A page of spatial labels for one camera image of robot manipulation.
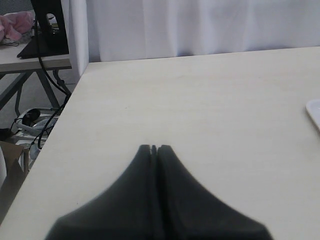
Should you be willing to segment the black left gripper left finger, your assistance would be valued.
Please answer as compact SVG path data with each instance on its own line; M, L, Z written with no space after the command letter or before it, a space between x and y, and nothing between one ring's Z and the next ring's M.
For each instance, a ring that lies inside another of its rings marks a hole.
M156 147L141 145L123 174L101 195L60 217L48 240L158 240Z

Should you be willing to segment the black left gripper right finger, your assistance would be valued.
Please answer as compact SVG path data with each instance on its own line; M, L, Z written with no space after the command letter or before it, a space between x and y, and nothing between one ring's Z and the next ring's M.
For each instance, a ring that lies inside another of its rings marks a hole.
M167 240L271 240L260 222L202 186L169 145L158 148L156 173Z

